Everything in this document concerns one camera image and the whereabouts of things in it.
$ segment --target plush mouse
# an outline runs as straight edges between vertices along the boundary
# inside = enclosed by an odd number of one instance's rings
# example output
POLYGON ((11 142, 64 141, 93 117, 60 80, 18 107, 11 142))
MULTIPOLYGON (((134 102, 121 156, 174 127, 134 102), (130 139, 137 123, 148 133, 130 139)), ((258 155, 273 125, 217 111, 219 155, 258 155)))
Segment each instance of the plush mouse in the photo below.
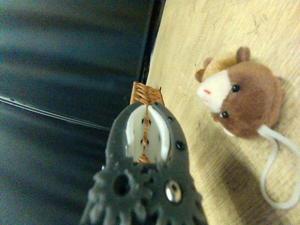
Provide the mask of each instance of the plush mouse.
POLYGON ((275 208, 291 208, 300 199, 300 166, 296 188, 289 201, 274 202, 265 190, 267 173, 278 152, 275 139, 288 146, 300 162, 297 146, 271 129, 278 120, 281 107, 279 80, 265 65, 250 61, 250 50, 247 47, 207 58, 203 67, 195 74, 196 80, 200 82, 197 96, 208 107, 214 121, 223 125, 228 135, 242 138, 261 135, 270 141, 273 152, 262 172, 262 194, 275 208))

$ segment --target woven brown strap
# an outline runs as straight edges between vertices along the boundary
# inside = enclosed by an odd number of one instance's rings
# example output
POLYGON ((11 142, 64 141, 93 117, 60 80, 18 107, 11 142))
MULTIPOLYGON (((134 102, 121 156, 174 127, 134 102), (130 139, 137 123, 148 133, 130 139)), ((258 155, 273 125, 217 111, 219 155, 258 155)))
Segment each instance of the woven brown strap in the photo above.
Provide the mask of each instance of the woven brown strap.
MULTIPOLYGON (((130 104, 133 104, 134 102, 141 102, 141 103, 149 106, 149 105, 152 105, 156 101, 164 104, 163 97, 160 93, 160 90, 154 89, 150 86, 146 86, 139 82, 133 83, 130 104)), ((142 141, 144 149, 145 149, 145 145, 146 145, 146 141, 147 141, 147 126, 148 126, 148 108, 146 110, 146 115, 144 118, 144 138, 142 141)), ((145 154, 142 154, 142 156, 139 158, 138 162, 149 163, 149 160, 147 159, 145 154)))

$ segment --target white insert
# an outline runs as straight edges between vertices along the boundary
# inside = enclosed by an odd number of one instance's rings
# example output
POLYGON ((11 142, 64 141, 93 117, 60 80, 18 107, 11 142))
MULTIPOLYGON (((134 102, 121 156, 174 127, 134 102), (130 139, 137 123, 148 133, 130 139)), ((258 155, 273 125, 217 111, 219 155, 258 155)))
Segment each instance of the white insert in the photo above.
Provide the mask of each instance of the white insert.
POLYGON ((162 116, 148 106, 147 143, 145 154, 151 163, 166 161, 170 148, 170 134, 162 116))
POLYGON ((146 114, 146 105, 142 105, 136 108, 130 115, 127 127, 127 157, 133 157, 136 162, 139 157, 143 154, 143 140, 144 136, 144 122, 146 114))

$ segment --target silver rivet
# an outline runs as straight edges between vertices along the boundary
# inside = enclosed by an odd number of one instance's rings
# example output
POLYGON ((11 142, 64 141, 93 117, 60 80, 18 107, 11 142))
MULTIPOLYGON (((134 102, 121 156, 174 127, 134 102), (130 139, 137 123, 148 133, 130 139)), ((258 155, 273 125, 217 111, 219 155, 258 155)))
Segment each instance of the silver rivet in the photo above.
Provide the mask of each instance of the silver rivet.
POLYGON ((177 182, 171 180, 165 185, 165 195, 172 203, 178 203, 181 200, 181 189, 177 182))

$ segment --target red nose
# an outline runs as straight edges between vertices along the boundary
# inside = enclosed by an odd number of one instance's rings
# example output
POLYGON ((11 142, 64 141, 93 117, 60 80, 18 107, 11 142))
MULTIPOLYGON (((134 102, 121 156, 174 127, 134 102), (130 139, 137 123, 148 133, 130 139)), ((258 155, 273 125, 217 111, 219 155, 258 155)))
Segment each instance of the red nose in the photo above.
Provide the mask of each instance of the red nose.
POLYGON ((210 95, 210 91, 209 90, 204 90, 204 92, 208 93, 210 95))

